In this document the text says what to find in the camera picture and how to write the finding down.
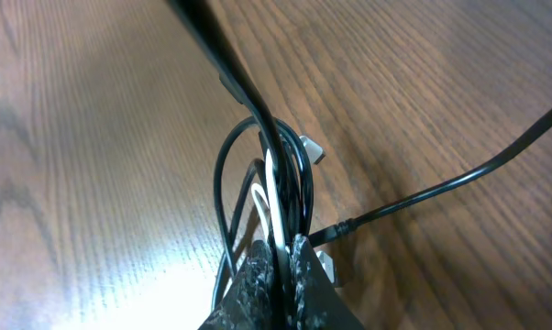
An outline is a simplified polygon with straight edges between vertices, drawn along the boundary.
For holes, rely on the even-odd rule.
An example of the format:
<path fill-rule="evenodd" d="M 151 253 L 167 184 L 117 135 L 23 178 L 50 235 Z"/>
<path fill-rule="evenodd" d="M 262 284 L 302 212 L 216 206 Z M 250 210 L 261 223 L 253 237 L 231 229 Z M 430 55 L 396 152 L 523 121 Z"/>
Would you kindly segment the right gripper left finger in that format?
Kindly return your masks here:
<path fill-rule="evenodd" d="M 227 294 L 199 329 L 272 329 L 274 277 L 269 245 L 261 240 L 253 242 Z"/>

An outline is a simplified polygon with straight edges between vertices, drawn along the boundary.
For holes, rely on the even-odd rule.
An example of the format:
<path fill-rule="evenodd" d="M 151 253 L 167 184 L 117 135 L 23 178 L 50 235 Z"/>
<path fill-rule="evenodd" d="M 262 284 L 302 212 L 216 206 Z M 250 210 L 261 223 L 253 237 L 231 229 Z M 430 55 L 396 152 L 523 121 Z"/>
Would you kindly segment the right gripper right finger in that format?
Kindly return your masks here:
<path fill-rule="evenodd" d="M 293 329 L 363 330 L 323 270 L 309 239 L 297 234 L 291 254 Z"/>

